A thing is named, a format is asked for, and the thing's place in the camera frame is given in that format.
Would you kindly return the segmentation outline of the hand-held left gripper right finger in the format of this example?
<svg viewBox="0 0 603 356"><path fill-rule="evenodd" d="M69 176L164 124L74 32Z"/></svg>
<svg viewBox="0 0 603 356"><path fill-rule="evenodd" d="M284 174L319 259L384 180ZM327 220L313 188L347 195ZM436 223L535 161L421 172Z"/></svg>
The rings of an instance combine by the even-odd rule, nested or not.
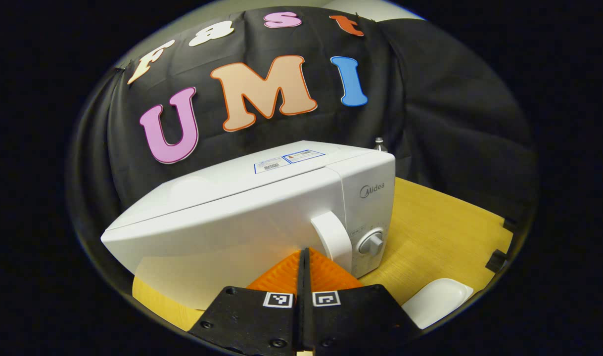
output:
<svg viewBox="0 0 603 356"><path fill-rule="evenodd" d="M304 250L304 350L315 355L384 355L421 329L382 284L312 291L311 252Z"/></svg>

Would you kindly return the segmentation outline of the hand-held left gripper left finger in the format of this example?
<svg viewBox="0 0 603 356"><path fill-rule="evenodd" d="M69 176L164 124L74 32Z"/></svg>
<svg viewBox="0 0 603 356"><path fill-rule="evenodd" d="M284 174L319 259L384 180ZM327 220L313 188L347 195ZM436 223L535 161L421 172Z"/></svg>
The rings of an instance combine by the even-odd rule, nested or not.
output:
<svg viewBox="0 0 603 356"><path fill-rule="evenodd" d="M227 286L188 333L245 356L296 356L304 351L304 251L299 252L294 292Z"/></svg>

